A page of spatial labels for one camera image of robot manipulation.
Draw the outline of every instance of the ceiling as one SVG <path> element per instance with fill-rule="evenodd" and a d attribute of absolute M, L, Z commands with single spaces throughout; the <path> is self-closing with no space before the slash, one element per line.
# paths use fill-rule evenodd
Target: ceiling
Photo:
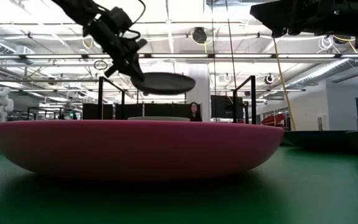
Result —
<path fill-rule="evenodd" d="M 114 6 L 123 8 L 134 21 L 142 12 L 142 5 L 136 0 L 95 0 L 98 4 L 110 9 Z M 255 2 L 249 1 L 241 5 L 215 7 L 213 14 L 204 0 L 144 0 L 147 9 L 138 23 L 132 26 L 139 31 L 149 43 L 139 53 L 165 54 L 273 54 L 274 44 L 271 32 L 250 14 L 249 9 Z M 208 35 L 207 46 L 196 44 L 191 38 L 195 27 L 204 27 Z M 337 53 L 330 47 L 324 50 L 323 37 L 301 34 L 296 37 L 277 39 L 279 53 Z M 73 23 L 65 13 L 50 0 L 0 0 L 0 40 L 12 46 L 26 46 L 35 54 L 101 54 L 101 47 L 91 37 L 82 38 L 82 28 Z M 350 49 L 349 44 L 333 44 L 340 52 Z M 50 63 L 53 60 L 38 60 L 34 63 Z M 93 68 L 92 62 L 66 60 L 65 67 L 27 67 L 27 72 L 34 73 L 32 78 L 95 78 L 100 72 Z M 160 62 L 156 60 L 140 60 L 145 72 L 180 72 L 186 74 L 189 62 Z M 314 62 L 282 63 L 284 77 L 292 78 L 316 65 Z M 244 81 L 249 75 L 256 75 L 257 88 L 271 88 L 264 83 L 266 75 L 279 74 L 278 66 L 272 62 L 217 62 L 208 63 L 211 79 L 216 75 L 217 88 L 233 89 L 234 75 L 236 83 Z M 5 67 L 24 77 L 25 68 L 21 66 Z M 111 80 L 124 89 L 134 89 L 125 75 L 114 74 Z M 40 84 L 43 88 L 63 88 L 60 85 Z M 82 88 L 97 89 L 94 83 L 82 83 Z M 106 93 L 108 100 L 119 100 L 119 93 Z M 184 96 L 140 96 L 143 100 L 183 99 Z"/>

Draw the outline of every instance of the table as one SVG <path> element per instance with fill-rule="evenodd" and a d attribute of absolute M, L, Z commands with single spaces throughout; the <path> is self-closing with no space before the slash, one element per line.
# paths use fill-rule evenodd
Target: table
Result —
<path fill-rule="evenodd" d="M 281 147 L 261 166 L 158 184 L 42 177 L 0 155 L 0 223 L 358 224 L 358 155 Z"/>

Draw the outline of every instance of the black pole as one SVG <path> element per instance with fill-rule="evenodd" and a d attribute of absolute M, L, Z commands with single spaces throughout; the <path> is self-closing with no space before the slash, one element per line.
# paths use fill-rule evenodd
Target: black pole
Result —
<path fill-rule="evenodd" d="M 233 91 L 233 123 L 237 123 L 237 90 Z"/>
<path fill-rule="evenodd" d="M 103 119 L 103 77 L 99 77 L 98 119 Z"/>
<path fill-rule="evenodd" d="M 246 124 L 249 124 L 248 106 L 249 106 L 249 102 L 246 102 Z"/>
<path fill-rule="evenodd" d="M 124 119 L 125 90 L 121 92 L 121 119 Z"/>
<path fill-rule="evenodd" d="M 251 76 L 251 116 L 252 124 L 256 124 L 256 77 Z"/>

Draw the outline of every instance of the black metal frame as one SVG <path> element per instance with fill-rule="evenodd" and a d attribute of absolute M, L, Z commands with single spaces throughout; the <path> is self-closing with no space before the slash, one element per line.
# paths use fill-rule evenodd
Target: black metal frame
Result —
<path fill-rule="evenodd" d="M 121 91 L 121 114 L 122 118 L 124 119 L 124 104 L 125 104 L 125 94 L 126 91 L 122 88 L 119 88 L 117 85 L 115 85 L 112 81 L 108 80 L 106 77 L 99 77 L 99 95 L 98 95 L 98 119 L 103 119 L 103 83 L 108 82 L 110 85 L 117 88 L 119 91 Z"/>
<path fill-rule="evenodd" d="M 252 124 L 256 124 L 256 76 L 251 75 L 233 91 L 233 123 L 237 123 L 237 92 L 249 81 L 251 81 L 251 118 Z"/>

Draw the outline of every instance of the pink bowl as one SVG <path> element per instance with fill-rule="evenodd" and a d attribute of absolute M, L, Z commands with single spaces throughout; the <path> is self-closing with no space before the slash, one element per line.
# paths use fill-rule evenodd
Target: pink bowl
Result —
<path fill-rule="evenodd" d="M 175 121 L 0 123 L 0 152 L 16 165 L 87 180 L 183 180 L 261 165 L 283 129 Z"/>

